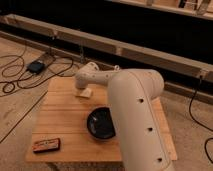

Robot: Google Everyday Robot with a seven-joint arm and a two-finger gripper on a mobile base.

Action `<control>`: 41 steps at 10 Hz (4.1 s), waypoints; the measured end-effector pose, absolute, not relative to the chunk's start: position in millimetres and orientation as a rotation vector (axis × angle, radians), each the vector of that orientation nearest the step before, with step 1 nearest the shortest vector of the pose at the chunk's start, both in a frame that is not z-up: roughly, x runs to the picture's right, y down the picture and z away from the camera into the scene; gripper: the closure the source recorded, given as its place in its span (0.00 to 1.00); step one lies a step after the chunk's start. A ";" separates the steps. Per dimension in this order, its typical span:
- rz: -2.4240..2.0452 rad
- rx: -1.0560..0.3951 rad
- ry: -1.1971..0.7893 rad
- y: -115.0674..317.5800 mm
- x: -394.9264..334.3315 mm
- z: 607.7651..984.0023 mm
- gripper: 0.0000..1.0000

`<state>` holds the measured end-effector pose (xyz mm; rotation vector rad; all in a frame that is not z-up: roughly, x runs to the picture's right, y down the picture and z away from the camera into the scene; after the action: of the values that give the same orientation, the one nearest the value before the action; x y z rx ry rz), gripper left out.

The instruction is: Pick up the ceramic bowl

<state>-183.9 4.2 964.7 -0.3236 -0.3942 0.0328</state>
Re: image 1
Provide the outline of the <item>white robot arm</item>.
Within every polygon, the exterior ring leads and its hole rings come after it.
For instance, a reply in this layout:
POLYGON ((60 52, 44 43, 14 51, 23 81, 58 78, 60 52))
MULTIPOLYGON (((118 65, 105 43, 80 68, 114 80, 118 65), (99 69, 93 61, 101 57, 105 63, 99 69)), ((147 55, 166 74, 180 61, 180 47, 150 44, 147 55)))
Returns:
POLYGON ((156 119, 152 101, 164 80, 152 69, 102 71, 94 62, 75 75, 77 89, 89 84, 107 87, 108 105, 125 171, 175 171, 156 119))

